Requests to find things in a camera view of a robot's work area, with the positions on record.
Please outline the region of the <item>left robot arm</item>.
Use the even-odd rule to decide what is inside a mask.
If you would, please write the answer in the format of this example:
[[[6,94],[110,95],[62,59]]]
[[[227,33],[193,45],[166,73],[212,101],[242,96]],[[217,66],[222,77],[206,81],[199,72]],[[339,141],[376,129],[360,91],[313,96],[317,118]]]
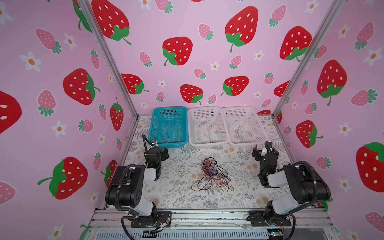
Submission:
[[[146,135],[142,137],[145,164],[117,167],[105,201],[116,210],[126,212],[122,217],[125,231],[125,221],[130,221],[131,228],[154,228],[149,234],[155,234],[171,225],[172,213],[159,212],[156,204],[144,197],[144,183],[159,180],[162,162],[169,158],[169,153],[168,149],[159,148],[156,140],[148,140]]]

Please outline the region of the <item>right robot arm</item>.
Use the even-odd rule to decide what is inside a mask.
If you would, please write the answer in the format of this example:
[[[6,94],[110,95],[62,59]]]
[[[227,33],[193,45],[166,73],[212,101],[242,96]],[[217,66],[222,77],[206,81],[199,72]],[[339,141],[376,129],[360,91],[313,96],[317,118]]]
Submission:
[[[261,185],[266,189],[289,188],[280,198],[269,201],[264,211],[249,212],[246,220],[253,227],[291,226],[294,213],[331,198],[330,188],[308,162],[284,165],[278,170],[279,154],[271,142],[265,142],[262,150],[253,149],[252,156],[260,164]]]

